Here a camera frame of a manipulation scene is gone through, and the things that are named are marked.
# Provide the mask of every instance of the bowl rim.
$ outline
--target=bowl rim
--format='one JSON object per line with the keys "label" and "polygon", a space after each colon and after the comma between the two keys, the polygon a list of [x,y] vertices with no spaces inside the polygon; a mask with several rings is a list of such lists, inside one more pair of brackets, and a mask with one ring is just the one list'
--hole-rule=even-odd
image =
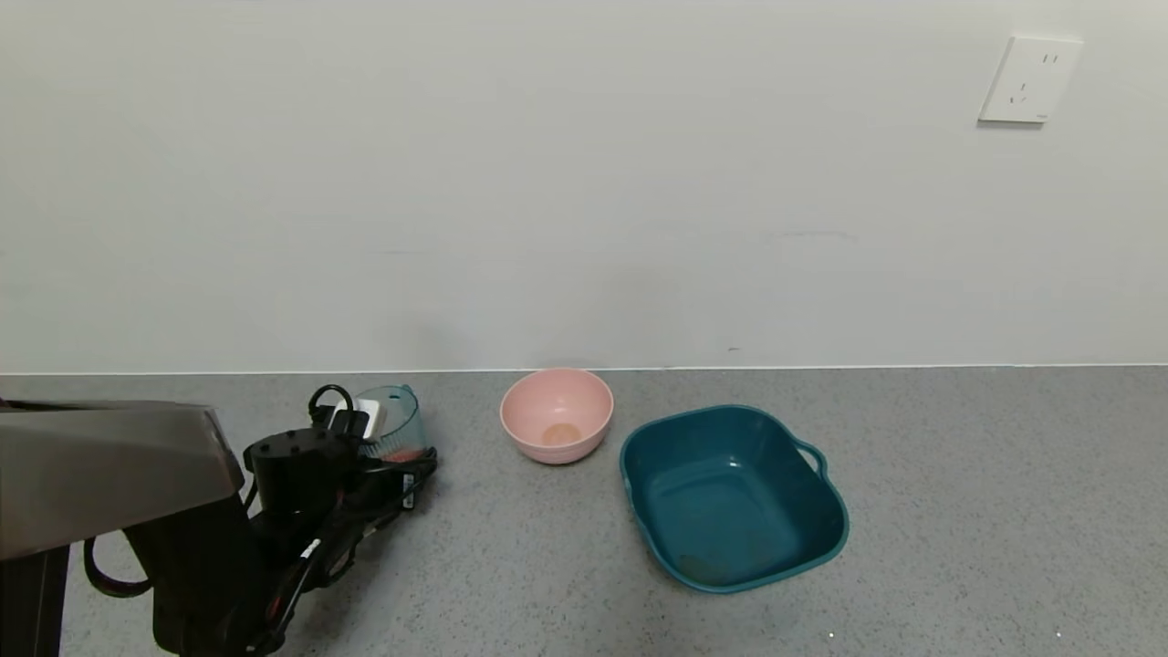
{"label": "bowl rim", "polygon": [[[609,394],[609,414],[605,416],[604,422],[600,424],[600,428],[598,428],[596,431],[592,431],[586,436],[583,436],[578,441],[573,441],[568,444],[551,445],[551,447],[529,443],[516,436],[515,431],[512,431],[510,427],[507,426],[507,420],[503,419],[503,407],[507,406],[507,399],[510,397],[512,393],[515,392],[515,388],[517,388],[520,383],[527,381],[528,379],[537,374],[543,374],[544,372],[572,372],[577,374],[586,374],[588,376],[591,376],[592,379],[599,381],[600,386],[604,388],[604,392]],[[545,367],[543,369],[536,369],[535,372],[530,372],[523,375],[519,381],[515,381],[514,383],[510,385],[509,388],[507,388],[507,392],[503,394],[502,401],[499,402],[499,423],[503,426],[503,430],[507,431],[507,435],[510,436],[513,441],[524,447],[535,449],[537,451],[542,451],[544,454],[558,454],[566,451],[571,448],[579,447],[596,438],[598,435],[604,434],[609,429],[609,424],[612,422],[612,413],[616,409],[616,407],[617,407],[617,401],[616,397],[612,396],[612,388],[610,388],[609,383],[606,383],[604,379],[599,378],[595,372],[590,372],[588,369],[580,369],[579,367]]]}

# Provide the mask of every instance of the basin handle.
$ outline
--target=basin handle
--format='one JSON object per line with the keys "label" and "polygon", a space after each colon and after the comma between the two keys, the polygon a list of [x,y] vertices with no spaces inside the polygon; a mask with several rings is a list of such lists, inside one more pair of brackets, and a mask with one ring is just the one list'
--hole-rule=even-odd
{"label": "basin handle", "polygon": [[794,436],[791,436],[791,442],[794,443],[795,449],[801,449],[802,451],[806,451],[807,454],[809,454],[812,456],[812,458],[815,459],[815,465],[816,465],[815,471],[819,473],[819,478],[823,479],[826,482],[827,480],[827,457],[823,456],[823,452],[819,451],[819,449],[816,449],[815,445],[809,444],[809,443],[805,443],[805,442],[800,441],[799,438],[797,438]]}

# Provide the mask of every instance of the pink bowl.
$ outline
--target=pink bowl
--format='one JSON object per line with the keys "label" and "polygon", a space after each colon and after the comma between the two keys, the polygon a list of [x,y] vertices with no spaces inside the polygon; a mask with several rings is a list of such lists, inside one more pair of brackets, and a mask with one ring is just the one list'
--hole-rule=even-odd
{"label": "pink bowl", "polygon": [[520,451],[558,465],[584,458],[604,441],[612,408],[612,390],[596,374],[541,369],[507,390],[499,419]]}

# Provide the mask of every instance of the clear plastic container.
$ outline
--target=clear plastic container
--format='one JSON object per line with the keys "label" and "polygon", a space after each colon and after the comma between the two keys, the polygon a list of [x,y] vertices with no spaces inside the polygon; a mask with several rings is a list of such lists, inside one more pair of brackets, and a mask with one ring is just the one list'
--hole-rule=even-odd
{"label": "clear plastic container", "polygon": [[363,445],[361,454],[392,463],[404,463],[422,456],[430,447],[422,429],[422,407],[409,386],[382,386],[357,395],[376,401],[385,409],[385,423],[375,444]]}

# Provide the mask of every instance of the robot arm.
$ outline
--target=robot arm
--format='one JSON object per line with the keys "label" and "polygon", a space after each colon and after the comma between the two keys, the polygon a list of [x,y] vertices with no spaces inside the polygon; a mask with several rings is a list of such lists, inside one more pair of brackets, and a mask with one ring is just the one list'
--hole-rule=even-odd
{"label": "robot arm", "polygon": [[[357,542],[396,518],[437,468],[433,448],[406,463],[361,456],[366,443],[349,433],[353,422],[336,426],[318,397],[312,427],[244,451],[256,489],[246,505],[257,491],[263,504],[251,518],[238,498],[238,463],[207,407],[0,407],[0,652],[55,657],[68,551],[78,540],[98,590],[153,590],[154,638],[164,650],[277,650],[299,596],[343,575]],[[147,581],[116,582],[97,568],[93,537],[116,530]]]}

